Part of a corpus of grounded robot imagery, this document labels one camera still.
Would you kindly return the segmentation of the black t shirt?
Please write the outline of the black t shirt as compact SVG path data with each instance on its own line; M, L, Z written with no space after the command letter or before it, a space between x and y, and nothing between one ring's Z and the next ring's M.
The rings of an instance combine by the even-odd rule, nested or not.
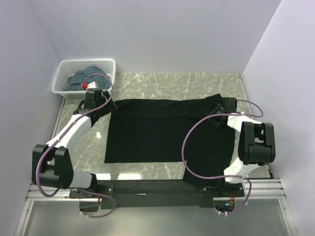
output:
M219 94L193 100L125 99L111 113L105 163L180 162L188 169L183 180L214 186L230 165L234 129L215 128L209 118L222 102Z

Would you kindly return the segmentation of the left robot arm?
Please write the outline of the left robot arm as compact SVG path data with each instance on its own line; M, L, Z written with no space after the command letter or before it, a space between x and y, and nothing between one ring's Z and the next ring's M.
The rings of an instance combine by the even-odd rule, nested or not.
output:
M44 186L60 189L78 189L88 198L98 193L95 174L73 169L70 154L78 141L103 116L117 109L113 92L97 88L86 90L68 124L52 140L36 145L32 150L32 183L45 197L53 197Z

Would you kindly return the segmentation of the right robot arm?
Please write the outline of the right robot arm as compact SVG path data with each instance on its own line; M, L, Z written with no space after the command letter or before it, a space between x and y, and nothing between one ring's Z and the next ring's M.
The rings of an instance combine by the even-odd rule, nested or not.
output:
M237 113L236 98L224 97L211 112L217 117L209 118L214 127L227 125L239 133L237 158L227 167L223 180L217 182L216 191L227 196L233 191L233 184L241 183L252 171L275 160L275 135L271 123L254 120L254 115Z

